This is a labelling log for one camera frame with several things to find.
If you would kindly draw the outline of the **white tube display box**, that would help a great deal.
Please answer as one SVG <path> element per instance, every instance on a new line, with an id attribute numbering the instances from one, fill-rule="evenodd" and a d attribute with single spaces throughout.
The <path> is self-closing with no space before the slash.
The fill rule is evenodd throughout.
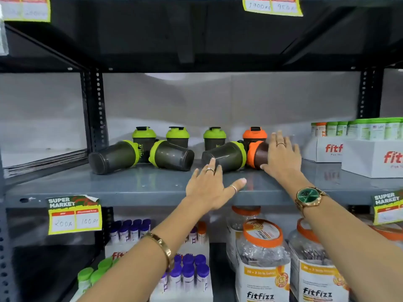
<path id="1" fill-rule="evenodd" d="M 108 242 L 104 248 L 105 258 L 113 260 L 123 257 L 130 249 L 132 249 L 140 240 L 112 243 Z"/>
<path id="2" fill-rule="evenodd" d="M 206 258 L 206 265 L 210 266 L 209 239 L 207 238 L 205 243 L 184 243 L 179 248 L 177 255 L 183 258 L 186 254 L 191 254 L 194 257 L 202 254 Z M 194 272 L 194 285 L 189 289 L 184 288 L 183 279 L 177 285 L 179 277 L 171 277 L 170 272 L 165 273 L 152 292 L 148 302 L 213 302 L 211 271 L 205 281 L 206 289 L 199 285 L 196 269 Z"/>

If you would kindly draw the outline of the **cluster of purple-capped tubes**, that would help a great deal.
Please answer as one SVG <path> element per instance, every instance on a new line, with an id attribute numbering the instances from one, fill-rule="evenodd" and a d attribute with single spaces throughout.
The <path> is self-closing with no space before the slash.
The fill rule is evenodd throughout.
<path id="1" fill-rule="evenodd" d="M 180 284 L 181 279 L 183 279 L 184 288 L 189 289 L 194 285 L 195 269 L 198 274 L 199 285 L 201 285 L 203 289 L 206 289 L 207 284 L 205 281 L 210 272 L 210 267 L 206 265 L 206 258 L 202 254 L 196 257 L 191 254 L 186 254 L 183 258 L 176 255 L 174 257 L 174 267 L 167 270 L 165 273 L 170 272 L 171 277 L 178 276 L 179 280 L 176 283 L 177 285 Z"/>

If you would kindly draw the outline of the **person's right hand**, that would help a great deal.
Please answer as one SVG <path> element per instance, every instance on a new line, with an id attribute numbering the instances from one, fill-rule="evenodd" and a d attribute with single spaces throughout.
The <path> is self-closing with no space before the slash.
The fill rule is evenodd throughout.
<path id="1" fill-rule="evenodd" d="M 301 174 L 301 162 L 293 161 L 294 145 L 289 137 L 284 136 L 286 141 L 286 154 L 279 155 L 276 153 L 276 133 L 277 132 L 273 132 L 269 137 L 268 164 L 275 166 L 275 177 L 273 178 L 279 184 L 285 186 L 286 183 Z"/>

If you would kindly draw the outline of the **row of purple-capped tubes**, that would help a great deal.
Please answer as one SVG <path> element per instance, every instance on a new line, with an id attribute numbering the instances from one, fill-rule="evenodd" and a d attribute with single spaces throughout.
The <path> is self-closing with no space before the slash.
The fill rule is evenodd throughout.
<path id="1" fill-rule="evenodd" d="M 111 244 L 138 242 L 145 234 L 150 233 L 151 219 L 125 219 L 112 222 L 109 228 Z"/>

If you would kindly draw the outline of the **person's right forearm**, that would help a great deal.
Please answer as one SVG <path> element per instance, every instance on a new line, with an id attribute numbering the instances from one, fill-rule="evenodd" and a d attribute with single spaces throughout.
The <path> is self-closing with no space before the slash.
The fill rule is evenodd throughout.
<path id="1" fill-rule="evenodd" d="M 402 249 L 328 196 L 303 214 L 360 302 L 403 302 Z"/>

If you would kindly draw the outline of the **gold watch with green dial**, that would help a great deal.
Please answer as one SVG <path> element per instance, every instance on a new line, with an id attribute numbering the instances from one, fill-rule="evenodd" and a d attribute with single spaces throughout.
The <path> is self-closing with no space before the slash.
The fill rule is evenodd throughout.
<path id="1" fill-rule="evenodd" d="M 305 217 L 305 208 L 317 207 L 321 204 L 322 200 L 328 197 L 328 194 L 316 187 L 305 187 L 300 189 L 295 198 L 295 205 Z"/>

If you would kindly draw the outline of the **clear jar orange lid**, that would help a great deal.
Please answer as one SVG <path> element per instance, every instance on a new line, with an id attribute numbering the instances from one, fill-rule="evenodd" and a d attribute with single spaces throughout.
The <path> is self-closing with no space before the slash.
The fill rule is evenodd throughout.
<path id="1" fill-rule="evenodd" d="M 243 233 L 243 224 L 261 217 L 261 206 L 232 206 L 226 218 L 226 255 L 230 268 L 235 272 L 238 267 L 236 259 L 236 239 Z"/>
<path id="2" fill-rule="evenodd" d="M 288 238 L 290 288 L 298 302 L 349 302 L 349 286 L 304 218 Z"/>
<path id="3" fill-rule="evenodd" d="M 396 246 L 403 250 L 403 228 L 396 223 L 374 225 L 373 221 L 365 215 L 359 215 L 358 218 L 367 224 L 371 229 L 381 234 L 383 237 L 393 242 Z"/>
<path id="4" fill-rule="evenodd" d="M 236 239 L 237 302 L 289 302 L 290 253 L 281 228 L 265 219 L 246 221 Z"/>

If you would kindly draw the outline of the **group of light-green-capped tubes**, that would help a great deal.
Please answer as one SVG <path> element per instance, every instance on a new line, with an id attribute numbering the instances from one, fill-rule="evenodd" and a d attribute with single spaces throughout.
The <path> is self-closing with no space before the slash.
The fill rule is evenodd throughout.
<path id="1" fill-rule="evenodd" d="M 114 259 L 113 257 L 108 257 L 98 263 L 97 269 L 87 267 L 79 271 L 77 274 L 78 289 L 70 302 L 77 301 L 81 298 L 81 296 L 89 288 L 93 287 L 94 284 L 118 261 L 119 258 Z"/>

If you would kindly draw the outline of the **dark grey metal shelf rack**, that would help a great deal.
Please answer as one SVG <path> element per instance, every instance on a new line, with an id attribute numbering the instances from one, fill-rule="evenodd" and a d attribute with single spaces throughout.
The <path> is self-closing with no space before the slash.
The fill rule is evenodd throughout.
<path id="1" fill-rule="evenodd" d="M 87 159 L 5 178 L 1 154 L 100 151 L 149 126 L 228 141 L 259 126 L 303 148 L 311 122 L 403 116 L 403 0 L 300 0 L 302 17 L 242 0 L 50 0 L 51 21 L 0 7 L 0 301 L 68 302 L 115 220 L 160 221 L 191 172 L 138 163 L 107 175 Z M 99 199 L 102 230 L 48 235 L 47 198 Z"/>

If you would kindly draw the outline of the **white display carton red print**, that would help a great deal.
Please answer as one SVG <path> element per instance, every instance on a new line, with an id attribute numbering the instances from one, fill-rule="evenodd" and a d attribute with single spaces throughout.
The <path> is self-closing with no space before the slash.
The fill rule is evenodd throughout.
<path id="1" fill-rule="evenodd" d="M 341 163 L 345 138 L 314 137 L 304 145 L 303 159 L 316 163 Z"/>
<path id="2" fill-rule="evenodd" d="M 341 169 L 368 178 L 403 178 L 403 141 L 346 140 Z"/>

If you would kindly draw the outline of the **person's left hand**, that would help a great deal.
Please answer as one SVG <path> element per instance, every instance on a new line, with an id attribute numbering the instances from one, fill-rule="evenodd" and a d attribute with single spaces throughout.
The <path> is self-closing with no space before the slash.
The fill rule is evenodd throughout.
<path id="1" fill-rule="evenodd" d="M 194 181 L 192 193 L 187 193 L 184 202 L 192 207 L 198 208 L 203 215 L 211 210 L 217 210 L 225 205 L 235 194 L 225 194 L 223 183 L 223 172 L 221 165 L 216 165 L 215 178 L 211 181 L 205 180 L 205 168 L 196 169 L 189 181 Z"/>

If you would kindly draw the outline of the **green-lid shaker bottle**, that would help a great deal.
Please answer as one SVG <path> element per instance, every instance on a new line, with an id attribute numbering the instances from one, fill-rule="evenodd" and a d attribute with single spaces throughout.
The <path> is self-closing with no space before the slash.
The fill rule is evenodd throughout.
<path id="1" fill-rule="evenodd" d="M 151 147 L 148 161 L 157 168 L 187 172 L 194 162 L 194 152 L 166 140 L 157 141 Z"/>
<path id="2" fill-rule="evenodd" d="M 156 133 L 149 126 L 138 126 L 132 134 L 132 139 L 138 144 L 139 163 L 150 163 L 151 148 L 159 141 Z"/>
<path id="3" fill-rule="evenodd" d="M 119 141 L 98 152 L 90 153 L 88 157 L 92 172 L 98 175 L 134 167 L 139 159 L 139 145 L 130 140 Z"/>
<path id="4" fill-rule="evenodd" d="M 205 151 L 221 147 L 226 143 L 226 133 L 221 127 L 209 127 L 203 134 Z"/>
<path id="5" fill-rule="evenodd" d="M 242 142 L 231 141 L 221 147 L 204 151 L 201 161 L 207 165 L 211 158 L 215 159 L 216 165 L 221 165 L 223 173 L 228 173 L 244 168 L 247 154 Z"/>
<path id="6" fill-rule="evenodd" d="M 170 126 L 169 131 L 166 133 L 166 140 L 174 145 L 188 148 L 189 132 L 182 126 Z"/>

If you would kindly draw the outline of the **stack of flat grey sheets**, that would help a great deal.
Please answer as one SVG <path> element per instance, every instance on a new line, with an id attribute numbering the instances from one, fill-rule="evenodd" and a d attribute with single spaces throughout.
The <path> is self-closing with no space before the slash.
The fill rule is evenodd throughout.
<path id="1" fill-rule="evenodd" d="M 87 150 L 34 150 L 1 154 L 5 178 L 15 177 L 54 166 L 87 159 Z"/>

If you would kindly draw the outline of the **person's left forearm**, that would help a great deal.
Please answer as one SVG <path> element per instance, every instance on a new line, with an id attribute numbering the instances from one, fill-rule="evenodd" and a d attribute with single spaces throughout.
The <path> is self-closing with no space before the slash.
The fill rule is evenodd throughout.
<path id="1" fill-rule="evenodd" d="M 212 209 L 203 198 L 186 197 L 152 231 L 175 255 L 197 221 Z M 169 260 L 161 244 L 142 238 L 78 302 L 147 302 Z"/>

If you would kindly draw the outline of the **orange-lid shaker bottle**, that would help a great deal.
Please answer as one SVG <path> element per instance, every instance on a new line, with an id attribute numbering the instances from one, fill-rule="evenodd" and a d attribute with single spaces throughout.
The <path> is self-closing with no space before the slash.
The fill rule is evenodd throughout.
<path id="1" fill-rule="evenodd" d="M 253 169 L 261 169 L 261 165 L 268 163 L 268 147 L 266 141 L 250 142 L 246 164 Z"/>
<path id="2" fill-rule="evenodd" d="M 268 135 L 264 129 L 259 126 L 251 126 L 243 133 L 243 145 L 245 151 L 248 152 L 251 142 L 266 141 Z"/>

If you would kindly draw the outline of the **orange-capped tube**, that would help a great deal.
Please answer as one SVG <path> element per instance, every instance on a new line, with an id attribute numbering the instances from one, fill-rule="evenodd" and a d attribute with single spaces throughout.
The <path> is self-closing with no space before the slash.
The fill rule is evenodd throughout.
<path id="1" fill-rule="evenodd" d="M 207 241 L 207 225 L 204 221 L 199 221 L 197 224 L 197 235 L 198 235 L 198 243 L 206 244 Z"/>

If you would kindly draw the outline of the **yellow price tag green header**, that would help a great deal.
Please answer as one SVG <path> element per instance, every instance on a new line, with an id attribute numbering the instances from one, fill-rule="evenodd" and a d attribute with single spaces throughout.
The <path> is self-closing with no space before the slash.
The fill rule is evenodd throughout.
<path id="1" fill-rule="evenodd" d="M 372 196 L 374 225 L 403 222 L 403 189 Z"/>
<path id="2" fill-rule="evenodd" d="M 88 195 L 47 198 L 48 235 L 102 230 L 99 199 Z"/>

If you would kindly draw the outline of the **row of green-capped tubes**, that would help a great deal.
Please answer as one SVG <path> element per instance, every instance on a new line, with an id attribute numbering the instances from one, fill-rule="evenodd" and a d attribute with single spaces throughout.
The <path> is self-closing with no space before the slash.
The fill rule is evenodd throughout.
<path id="1" fill-rule="evenodd" d="M 403 117 L 313 122 L 310 136 L 312 138 L 342 137 L 364 141 L 403 141 Z"/>

